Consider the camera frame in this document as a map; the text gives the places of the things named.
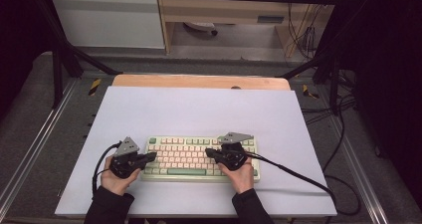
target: aluminum rail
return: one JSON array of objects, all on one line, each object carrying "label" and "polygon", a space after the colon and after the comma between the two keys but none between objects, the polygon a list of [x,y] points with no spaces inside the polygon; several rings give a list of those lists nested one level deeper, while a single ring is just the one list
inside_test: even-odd
[{"label": "aluminum rail", "polygon": [[0,223],[6,216],[7,211],[12,205],[13,200],[18,194],[20,188],[22,187],[25,179],[29,175],[32,166],[37,160],[37,157],[41,153],[44,144],[47,142],[47,139],[50,136],[50,133],[53,131],[59,117],[61,116],[63,110],[66,107],[69,99],[72,96],[75,84],[77,79],[72,79],[65,88],[64,98],[59,103],[59,105],[50,112],[34,141],[32,142],[30,148],[28,149],[25,157],[22,159],[12,178],[9,180],[6,188],[0,195]]}]

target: gray bracket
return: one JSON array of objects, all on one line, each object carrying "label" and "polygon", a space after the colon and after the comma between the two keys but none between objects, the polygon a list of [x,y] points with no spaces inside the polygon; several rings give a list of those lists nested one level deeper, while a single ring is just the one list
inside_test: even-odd
[{"label": "gray bracket", "polygon": [[119,157],[119,156],[123,156],[129,153],[138,152],[138,151],[139,151],[139,147],[129,136],[127,136],[124,139],[124,141],[121,143],[117,151],[114,153],[114,157]]},{"label": "gray bracket", "polygon": [[223,136],[221,139],[219,139],[219,142],[223,144],[225,143],[232,144],[232,143],[241,142],[241,141],[252,139],[252,138],[254,137],[249,134],[244,134],[244,133],[239,133],[239,132],[229,132],[225,136]]}]

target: desk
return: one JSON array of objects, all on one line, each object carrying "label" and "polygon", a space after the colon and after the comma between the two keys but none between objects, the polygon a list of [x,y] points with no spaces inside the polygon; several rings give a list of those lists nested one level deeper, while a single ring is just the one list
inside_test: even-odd
[{"label": "desk", "polygon": [[[256,90],[275,83],[279,83],[278,89]],[[250,90],[224,89],[245,89],[247,84]],[[97,159],[107,147],[128,135],[144,150],[150,135],[217,136],[228,131],[253,134],[260,154],[325,184],[296,94],[289,91],[285,80],[120,75],[107,89],[56,214],[86,214]],[[270,164],[261,162],[260,168],[262,177],[255,187],[273,218],[336,215],[330,197],[319,188]],[[236,216],[230,183],[139,180],[127,192],[135,197],[129,210],[131,217]]]}]

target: black sleeve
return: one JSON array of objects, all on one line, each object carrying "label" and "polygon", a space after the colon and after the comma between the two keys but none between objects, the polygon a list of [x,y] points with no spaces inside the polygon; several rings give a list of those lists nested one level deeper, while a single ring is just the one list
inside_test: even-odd
[{"label": "black sleeve", "polygon": [[274,224],[254,188],[241,194],[236,193],[232,202],[241,224]]},{"label": "black sleeve", "polygon": [[133,196],[127,193],[119,196],[100,186],[84,223],[123,224],[133,200]]}]

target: black controller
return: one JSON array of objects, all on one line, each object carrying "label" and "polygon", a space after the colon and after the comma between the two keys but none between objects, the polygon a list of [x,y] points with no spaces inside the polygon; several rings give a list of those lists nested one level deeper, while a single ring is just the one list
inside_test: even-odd
[{"label": "black controller", "polygon": [[205,153],[208,157],[214,158],[215,162],[223,163],[230,171],[239,169],[248,159],[248,155],[242,147],[240,141],[253,138],[250,135],[229,132],[219,140],[221,150],[206,148]]},{"label": "black controller", "polygon": [[109,170],[119,178],[128,178],[140,168],[143,170],[146,163],[155,160],[156,152],[138,154],[139,148],[130,137],[127,137],[115,152]]}]

